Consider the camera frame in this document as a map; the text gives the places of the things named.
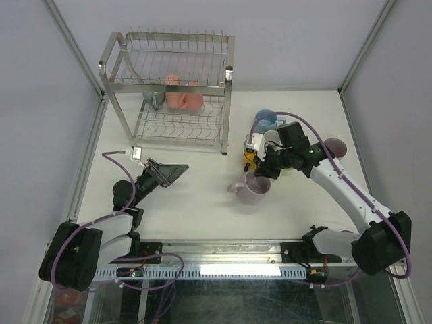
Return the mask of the lilac mug with handle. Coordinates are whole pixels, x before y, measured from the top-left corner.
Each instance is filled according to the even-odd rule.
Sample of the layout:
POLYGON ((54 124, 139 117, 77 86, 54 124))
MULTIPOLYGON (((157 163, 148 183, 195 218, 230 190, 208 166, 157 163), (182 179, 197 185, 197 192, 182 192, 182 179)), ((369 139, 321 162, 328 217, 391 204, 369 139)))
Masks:
POLYGON ((256 176, 254 170, 248 171, 239 182, 227 187, 229 193, 235 194, 237 199, 245 205, 259 204, 271 189, 271 180, 263 176, 256 176))

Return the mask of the tall pink cup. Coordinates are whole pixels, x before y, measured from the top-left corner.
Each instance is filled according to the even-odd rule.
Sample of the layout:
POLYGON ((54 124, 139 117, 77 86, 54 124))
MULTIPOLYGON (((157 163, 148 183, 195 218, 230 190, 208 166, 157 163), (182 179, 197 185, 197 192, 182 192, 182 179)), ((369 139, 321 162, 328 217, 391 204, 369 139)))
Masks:
MULTIPOLYGON (((179 86, 180 78, 176 74, 169 74, 165 77, 165 84, 168 86, 179 86)), ((185 109, 186 93, 182 92, 167 92, 165 93, 167 106, 171 109, 185 109)))

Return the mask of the grey-blue round ceramic cup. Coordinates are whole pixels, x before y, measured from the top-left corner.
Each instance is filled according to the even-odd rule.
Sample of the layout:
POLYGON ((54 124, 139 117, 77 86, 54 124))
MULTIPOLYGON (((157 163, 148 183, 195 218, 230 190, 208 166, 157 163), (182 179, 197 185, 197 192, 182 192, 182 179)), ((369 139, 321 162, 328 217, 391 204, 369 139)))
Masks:
POLYGON ((165 93, 161 91, 144 91, 142 95, 144 101, 155 111, 160 110, 165 102, 165 93))

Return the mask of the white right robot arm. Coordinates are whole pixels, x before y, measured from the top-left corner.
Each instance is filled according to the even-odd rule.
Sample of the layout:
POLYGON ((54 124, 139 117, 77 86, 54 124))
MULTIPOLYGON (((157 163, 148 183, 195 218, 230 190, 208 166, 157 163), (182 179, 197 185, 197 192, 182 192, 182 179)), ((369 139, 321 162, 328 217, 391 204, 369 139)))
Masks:
POLYGON ((318 261, 332 254, 353 259, 367 275, 408 259, 412 222, 405 212, 391 211, 359 188, 324 144, 310 143, 298 122, 278 127, 277 133, 278 148, 266 143, 258 133, 245 143, 256 151, 256 176, 275 180, 284 169, 302 172, 334 199, 357 229, 352 233, 312 227, 302 237, 304 258, 318 261))

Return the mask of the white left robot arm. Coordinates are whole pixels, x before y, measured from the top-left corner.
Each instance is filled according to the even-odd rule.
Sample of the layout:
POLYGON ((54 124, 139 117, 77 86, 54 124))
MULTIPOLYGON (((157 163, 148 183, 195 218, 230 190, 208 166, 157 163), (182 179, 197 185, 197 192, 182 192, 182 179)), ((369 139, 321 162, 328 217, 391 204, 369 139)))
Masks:
POLYGON ((82 225, 60 224, 39 267, 39 278, 55 287, 82 292, 101 267, 118 258, 130 263, 138 260, 142 247, 134 230, 144 211, 137 205, 156 187, 172 185, 188 168, 187 164, 148 159, 140 176, 117 181, 112 189, 112 212, 82 225))

